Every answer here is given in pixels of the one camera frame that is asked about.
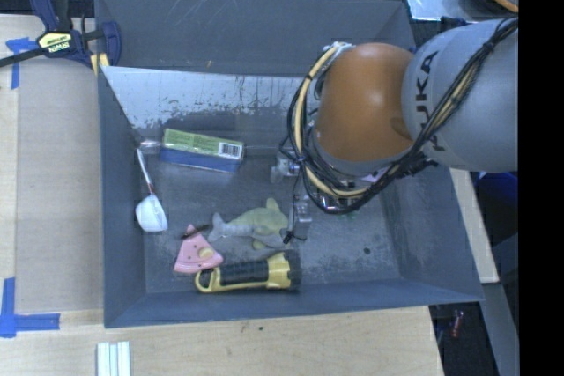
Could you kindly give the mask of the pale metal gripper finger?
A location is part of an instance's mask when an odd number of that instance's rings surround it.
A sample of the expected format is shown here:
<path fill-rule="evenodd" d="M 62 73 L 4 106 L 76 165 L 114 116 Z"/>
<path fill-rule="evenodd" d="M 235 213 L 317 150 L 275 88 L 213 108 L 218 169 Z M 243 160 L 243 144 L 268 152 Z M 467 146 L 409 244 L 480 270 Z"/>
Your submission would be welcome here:
<path fill-rule="evenodd" d="M 312 221 L 309 198 L 306 195 L 295 197 L 290 208 L 288 225 L 290 236 L 296 240 L 306 240 Z"/>
<path fill-rule="evenodd" d="M 271 167 L 270 182 L 280 183 L 284 178 L 297 178 L 300 175 L 300 163 L 293 151 L 279 151 L 275 165 Z"/>

